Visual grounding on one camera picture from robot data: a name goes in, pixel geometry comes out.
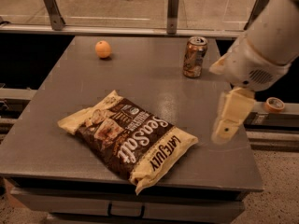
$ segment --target soda can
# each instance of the soda can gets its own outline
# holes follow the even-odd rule
[[[203,60],[207,51],[204,37],[192,36],[186,46],[183,74],[186,77],[199,77],[202,73]]]

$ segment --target gray tabletop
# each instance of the gray tabletop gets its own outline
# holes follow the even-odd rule
[[[110,59],[94,52],[112,47]],[[187,38],[76,36],[0,146],[0,175],[127,183],[112,174],[84,143],[57,121],[94,106],[111,91],[199,138],[159,186],[262,190],[244,129],[224,146],[210,141],[222,77],[208,67],[220,57],[209,40],[200,78],[182,75]]]

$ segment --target can lid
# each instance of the can lid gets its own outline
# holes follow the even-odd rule
[[[264,103],[264,107],[270,113],[279,113],[285,108],[285,105],[283,101],[278,98],[270,97]]]
[[[204,46],[207,44],[207,40],[201,36],[193,36],[189,39],[190,43],[196,46]]]

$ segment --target orange ball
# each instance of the orange ball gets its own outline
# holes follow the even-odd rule
[[[111,46],[106,41],[99,41],[95,45],[95,52],[100,58],[107,58],[111,54]]]

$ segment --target chocolate bag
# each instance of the chocolate bag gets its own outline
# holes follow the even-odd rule
[[[115,91],[58,125],[83,138],[109,170],[136,185],[136,194],[155,185],[198,142]]]

